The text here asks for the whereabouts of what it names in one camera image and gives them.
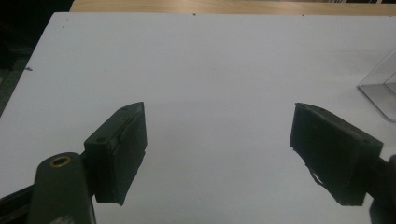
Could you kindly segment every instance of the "wooden surface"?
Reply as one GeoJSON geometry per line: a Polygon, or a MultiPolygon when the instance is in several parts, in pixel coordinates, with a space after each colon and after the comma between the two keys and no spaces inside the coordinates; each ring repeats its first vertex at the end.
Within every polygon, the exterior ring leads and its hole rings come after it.
{"type": "Polygon", "coordinates": [[[396,15],[396,5],[234,0],[75,0],[71,11],[391,16],[396,15]]]}

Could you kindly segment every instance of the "white table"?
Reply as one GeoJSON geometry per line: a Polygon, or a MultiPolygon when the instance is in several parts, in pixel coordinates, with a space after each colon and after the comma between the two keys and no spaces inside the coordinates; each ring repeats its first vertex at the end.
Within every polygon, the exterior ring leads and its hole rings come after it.
{"type": "Polygon", "coordinates": [[[394,17],[56,13],[0,118],[0,197],[47,157],[144,101],[147,155],[98,223],[370,223],[289,146],[295,102],[396,153],[396,126],[356,85],[396,45],[394,17]]]}

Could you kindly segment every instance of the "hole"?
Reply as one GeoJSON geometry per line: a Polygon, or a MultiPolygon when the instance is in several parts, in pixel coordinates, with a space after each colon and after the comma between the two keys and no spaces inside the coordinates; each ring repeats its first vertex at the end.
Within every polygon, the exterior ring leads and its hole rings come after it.
{"type": "Polygon", "coordinates": [[[98,137],[98,138],[96,138],[96,142],[98,142],[98,143],[105,142],[105,140],[106,140],[105,137],[98,137]]]}
{"type": "Polygon", "coordinates": [[[59,168],[59,167],[62,167],[62,166],[67,165],[68,163],[70,163],[70,161],[71,161],[70,157],[68,157],[68,156],[61,156],[61,157],[57,157],[57,158],[53,159],[53,160],[50,162],[49,165],[50,165],[51,167],[53,167],[53,168],[59,168]]]}

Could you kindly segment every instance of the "clear plastic box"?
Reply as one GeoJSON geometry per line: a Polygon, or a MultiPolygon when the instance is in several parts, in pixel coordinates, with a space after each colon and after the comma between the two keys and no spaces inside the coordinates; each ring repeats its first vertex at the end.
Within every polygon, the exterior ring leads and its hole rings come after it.
{"type": "Polygon", "coordinates": [[[358,85],[384,117],[396,122],[396,48],[358,85]]]}

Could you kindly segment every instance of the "transparent container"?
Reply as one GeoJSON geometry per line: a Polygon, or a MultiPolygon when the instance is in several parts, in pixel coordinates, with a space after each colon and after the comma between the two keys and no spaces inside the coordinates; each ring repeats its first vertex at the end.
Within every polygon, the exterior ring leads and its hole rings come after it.
{"type": "Polygon", "coordinates": [[[396,122],[396,48],[358,85],[359,90],[391,122],[396,122]]]}

